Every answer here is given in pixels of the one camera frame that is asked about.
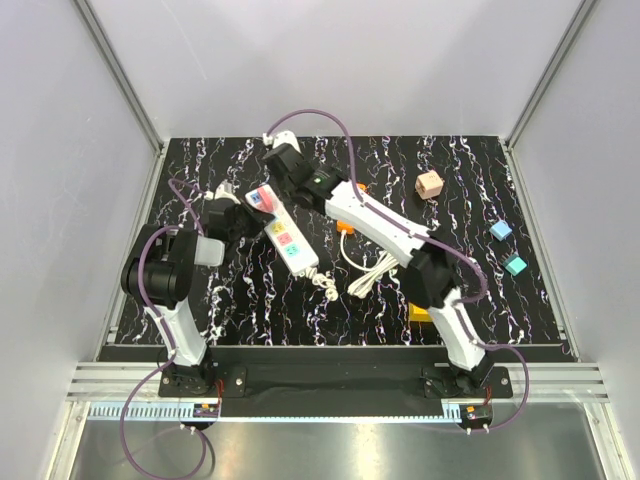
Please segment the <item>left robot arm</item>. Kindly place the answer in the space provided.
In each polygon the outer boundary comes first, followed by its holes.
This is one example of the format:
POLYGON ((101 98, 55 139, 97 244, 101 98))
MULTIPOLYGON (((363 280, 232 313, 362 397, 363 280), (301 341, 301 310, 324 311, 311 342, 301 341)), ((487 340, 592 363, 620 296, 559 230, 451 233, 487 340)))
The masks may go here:
POLYGON ((219 267, 240 240, 254 238, 275 219, 271 212, 230 198, 215 200, 206 221, 188 229, 144 225, 121 273, 120 284, 156 324, 167 351, 159 367, 165 389, 210 395, 221 385, 214 360, 189 304, 195 269, 219 267))

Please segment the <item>pink plug adapter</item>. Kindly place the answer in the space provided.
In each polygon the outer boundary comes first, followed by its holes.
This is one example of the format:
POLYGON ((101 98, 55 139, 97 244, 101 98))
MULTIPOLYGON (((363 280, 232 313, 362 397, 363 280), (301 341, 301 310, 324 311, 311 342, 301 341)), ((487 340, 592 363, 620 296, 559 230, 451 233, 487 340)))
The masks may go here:
POLYGON ((257 203, 256 207, 265 213, 275 214, 278 209, 278 199, 273 189, 269 185, 260 186, 256 190, 257 203))

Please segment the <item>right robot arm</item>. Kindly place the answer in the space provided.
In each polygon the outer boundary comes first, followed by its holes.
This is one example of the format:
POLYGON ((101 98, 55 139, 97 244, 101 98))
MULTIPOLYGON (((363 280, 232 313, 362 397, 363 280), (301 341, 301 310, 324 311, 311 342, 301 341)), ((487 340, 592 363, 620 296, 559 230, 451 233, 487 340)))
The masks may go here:
POLYGON ((458 252, 373 199, 340 170, 313 165, 288 143, 270 147, 263 160, 286 198, 353 226, 398 261, 403 269, 401 291, 431 316, 447 349, 457 390, 472 397, 486 389, 494 363, 463 305, 453 266, 458 252))

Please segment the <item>white multicolour power strip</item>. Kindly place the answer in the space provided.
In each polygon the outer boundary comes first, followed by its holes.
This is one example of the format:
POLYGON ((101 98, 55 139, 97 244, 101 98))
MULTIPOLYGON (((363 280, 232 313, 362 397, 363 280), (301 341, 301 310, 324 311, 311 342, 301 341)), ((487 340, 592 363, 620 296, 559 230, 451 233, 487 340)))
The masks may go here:
MULTIPOLYGON (((257 210, 259 210, 256 207, 258 188, 245 194, 245 200, 257 210)), ((304 276, 307 268, 318 266, 319 257, 289 214, 284 202, 278 196, 277 199, 279 205, 276 213, 272 214, 274 219, 267 224, 264 231, 290 273, 297 277, 304 276)))

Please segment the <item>light blue usb charger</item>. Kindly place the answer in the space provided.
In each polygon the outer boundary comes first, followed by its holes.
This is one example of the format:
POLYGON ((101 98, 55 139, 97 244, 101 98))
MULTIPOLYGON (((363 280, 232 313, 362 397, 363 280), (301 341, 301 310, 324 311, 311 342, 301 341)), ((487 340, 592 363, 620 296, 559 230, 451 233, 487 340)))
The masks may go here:
POLYGON ((512 228, 504 220, 499 220, 490 228, 491 235, 498 241, 504 241, 512 232, 512 228))

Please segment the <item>teal usb charger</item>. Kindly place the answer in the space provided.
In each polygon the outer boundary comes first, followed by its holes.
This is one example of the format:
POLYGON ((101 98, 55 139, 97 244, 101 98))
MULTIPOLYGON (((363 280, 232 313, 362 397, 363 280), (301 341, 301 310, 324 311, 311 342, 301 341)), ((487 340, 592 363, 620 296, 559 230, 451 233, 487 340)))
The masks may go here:
POLYGON ((502 262, 502 266, 511 276, 517 276, 528 267, 528 264, 518 254, 513 254, 502 262))

